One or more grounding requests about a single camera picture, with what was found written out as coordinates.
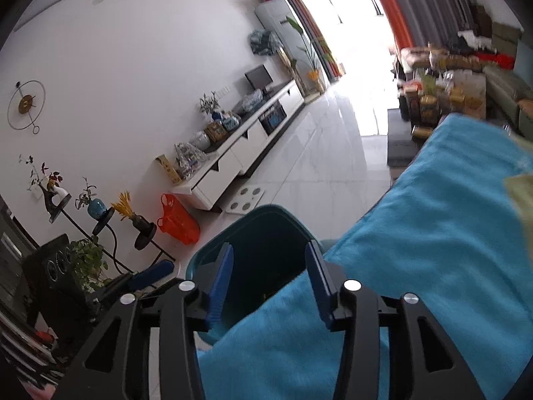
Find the grey orange curtain right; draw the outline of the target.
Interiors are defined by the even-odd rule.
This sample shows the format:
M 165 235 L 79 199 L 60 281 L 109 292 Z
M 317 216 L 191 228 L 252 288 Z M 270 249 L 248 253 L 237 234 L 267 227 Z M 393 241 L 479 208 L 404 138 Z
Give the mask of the grey orange curtain right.
M 444 45 L 460 31 L 477 28 L 474 0 L 379 0 L 397 48 Z

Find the dark green sectional sofa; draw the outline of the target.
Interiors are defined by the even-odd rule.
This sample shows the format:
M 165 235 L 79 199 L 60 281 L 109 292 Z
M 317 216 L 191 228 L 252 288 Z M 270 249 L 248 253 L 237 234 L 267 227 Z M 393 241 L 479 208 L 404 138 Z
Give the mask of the dark green sectional sofa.
M 491 30 L 500 60 L 483 69 L 488 97 L 510 126 L 531 141 L 532 35 L 496 22 Z

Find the white bathroom scale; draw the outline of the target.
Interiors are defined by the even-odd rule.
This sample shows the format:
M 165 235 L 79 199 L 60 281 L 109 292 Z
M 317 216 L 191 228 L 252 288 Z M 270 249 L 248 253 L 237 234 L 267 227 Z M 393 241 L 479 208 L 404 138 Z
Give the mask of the white bathroom scale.
M 265 189 L 259 185 L 241 187 L 227 205 L 225 212 L 235 215 L 246 215 L 254 210 L 263 197 Z

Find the blue floral tablecloth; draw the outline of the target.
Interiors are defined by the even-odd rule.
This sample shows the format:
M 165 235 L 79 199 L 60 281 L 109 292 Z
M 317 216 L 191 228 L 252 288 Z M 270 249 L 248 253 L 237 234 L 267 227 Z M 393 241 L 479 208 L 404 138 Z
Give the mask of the blue floral tablecloth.
M 417 294 L 462 353 L 482 392 L 501 399 L 532 356 L 532 144 L 451 115 L 383 198 L 326 253 L 390 297 Z M 342 336 L 321 321 L 298 275 L 199 355 L 209 399 L 329 399 Z

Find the orange plastic bag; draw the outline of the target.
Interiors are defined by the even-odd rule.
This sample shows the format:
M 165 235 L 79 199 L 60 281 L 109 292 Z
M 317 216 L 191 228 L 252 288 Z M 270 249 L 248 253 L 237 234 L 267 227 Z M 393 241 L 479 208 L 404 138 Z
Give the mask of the orange plastic bag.
M 201 235 L 200 225 L 180 201 L 171 193 L 161 196 L 163 215 L 157 220 L 157 226 L 169 236 L 184 245 L 196 244 Z

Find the tall green potted plant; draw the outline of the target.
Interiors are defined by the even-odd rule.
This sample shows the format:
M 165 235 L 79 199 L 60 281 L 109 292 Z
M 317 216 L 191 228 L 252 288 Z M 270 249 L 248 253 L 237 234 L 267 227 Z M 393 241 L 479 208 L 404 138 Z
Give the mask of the tall green potted plant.
M 280 24 L 290 25 L 293 28 L 293 30 L 295 30 L 300 36 L 302 45 L 298 46 L 298 49 L 305 54 L 307 60 L 309 61 L 309 66 L 310 66 L 310 70 L 307 73 L 307 77 L 309 80 L 313 82 L 317 91 L 321 95 L 323 95 L 326 91 L 326 87 L 325 87 L 325 84 L 322 82 L 322 78 L 321 78 L 321 69 L 319 68 L 320 61 L 317 57 L 317 54 L 315 52 L 315 49 L 313 48 L 312 43 L 306 42 L 305 33 L 304 33 L 302 26 L 289 15 L 287 15 L 285 19 L 280 22 Z

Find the small black monitor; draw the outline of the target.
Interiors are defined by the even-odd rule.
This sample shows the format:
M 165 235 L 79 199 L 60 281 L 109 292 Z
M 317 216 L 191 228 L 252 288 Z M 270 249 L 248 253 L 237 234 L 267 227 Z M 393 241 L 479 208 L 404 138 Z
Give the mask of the small black monitor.
M 264 65 L 260 65 L 255 67 L 255 69 L 246 72 L 245 78 L 253 89 L 260 89 L 263 91 L 266 91 L 273 83 L 273 79 Z

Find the white black tv cabinet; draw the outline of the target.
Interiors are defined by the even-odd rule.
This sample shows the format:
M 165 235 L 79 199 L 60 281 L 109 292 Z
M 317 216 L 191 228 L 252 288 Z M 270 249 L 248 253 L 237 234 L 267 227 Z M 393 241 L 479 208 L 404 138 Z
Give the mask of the white black tv cabinet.
M 270 98 L 208 155 L 192 178 L 171 189 L 180 202 L 197 210 L 212 210 L 231 183 L 249 176 L 271 145 L 283 135 L 304 106 L 296 82 L 276 87 Z

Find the teal plastic trash bin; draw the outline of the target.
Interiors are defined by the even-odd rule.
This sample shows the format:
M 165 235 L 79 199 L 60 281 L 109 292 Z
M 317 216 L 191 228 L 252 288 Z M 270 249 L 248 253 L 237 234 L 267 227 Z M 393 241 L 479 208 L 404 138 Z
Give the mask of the teal plastic trash bin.
M 305 246 L 315 238 L 288 210 L 274 204 L 256 208 L 213 237 L 193 256 L 185 277 L 192 279 L 200 266 L 213 262 L 224 243 L 233 247 L 234 265 L 221 320 L 200 338 L 214 345 L 300 275 Z

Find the black metal plant stand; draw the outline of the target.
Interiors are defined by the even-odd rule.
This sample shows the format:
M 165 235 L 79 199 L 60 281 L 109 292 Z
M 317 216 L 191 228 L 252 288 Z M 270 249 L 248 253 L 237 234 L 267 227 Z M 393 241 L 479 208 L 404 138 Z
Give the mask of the black metal plant stand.
M 110 220 L 113 218 L 116 212 L 113 207 L 106 209 L 102 214 L 98 216 L 98 218 L 96 219 L 96 225 L 93 228 L 92 232 L 89 234 L 65 210 L 65 207 L 71 201 L 70 193 L 56 185 L 53 185 L 51 190 L 49 190 L 42 183 L 36 183 L 35 185 L 41 189 L 44 199 L 44 205 L 46 211 L 50 215 L 49 221 L 51 223 L 55 222 L 59 215 L 64 215 L 65 218 L 69 222 L 71 222 L 71 224 L 74 225 L 74 227 L 77 228 L 77 230 L 93 244 L 97 243 L 97 237 L 99 236 L 99 234 L 104 229 L 107 229 L 113 237 L 113 250 L 109 252 L 108 250 L 102 249 L 102 252 L 112 261 L 115 269 L 119 274 L 135 274 L 132 269 L 130 269 L 127 265 L 119 261 L 117 258 L 118 237 L 114 229 L 111 227 L 111 225 L 109 225 Z M 148 222 L 143 216 L 137 214 L 133 214 L 130 219 L 134 228 L 138 231 L 138 235 L 134 243 L 135 249 L 137 251 L 141 251 L 145 249 L 148 245 L 152 245 L 159 250 L 157 256 L 155 256 L 155 259 L 149 266 L 154 265 L 162 260 L 170 260 L 173 263 L 176 261 L 173 256 L 171 256 L 166 250 L 164 250 L 154 241 L 155 233 L 157 231 L 157 226 L 154 222 Z

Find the white standing air conditioner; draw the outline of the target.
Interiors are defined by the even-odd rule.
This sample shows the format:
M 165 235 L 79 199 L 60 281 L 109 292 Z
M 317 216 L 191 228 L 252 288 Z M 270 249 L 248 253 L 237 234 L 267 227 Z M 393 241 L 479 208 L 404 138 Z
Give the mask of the white standing air conditioner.
M 287 0 L 263 2 L 256 7 L 255 14 L 267 31 L 274 32 L 278 36 L 287 55 L 291 59 L 297 60 L 296 68 L 298 73 L 306 79 L 310 66 L 305 54 L 298 49 L 298 46 L 302 45 L 301 38 L 290 25 L 280 24 L 287 15 L 300 23 Z M 307 43 L 312 43 L 306 33 L 305 39 Z

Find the cluttered coffee table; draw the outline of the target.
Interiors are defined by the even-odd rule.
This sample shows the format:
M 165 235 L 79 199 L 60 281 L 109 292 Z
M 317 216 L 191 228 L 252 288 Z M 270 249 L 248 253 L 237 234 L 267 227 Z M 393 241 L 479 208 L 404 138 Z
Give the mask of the cluttered coffee table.
M 397 56 L 398 108 L 387 111 L 387 166 L 399 172 L 450 114 L 485 120 L 485 63 L 459 39 L 444 47 L 403 48 Z

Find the left window curtain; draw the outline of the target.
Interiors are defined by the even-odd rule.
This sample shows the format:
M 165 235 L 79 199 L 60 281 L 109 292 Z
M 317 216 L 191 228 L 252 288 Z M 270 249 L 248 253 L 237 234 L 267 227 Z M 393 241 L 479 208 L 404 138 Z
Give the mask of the left window curtain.
M 311 40 L 328 80 L 331 82 L 340 80 L 343 73 L 340 71 L 337 61 L 334 60 L 329 44 L 324 39 L 308 7 L 302 0 L 287 0 L 287 2 L 297 16 L 302 30 L 305 31 L 307 37 Z

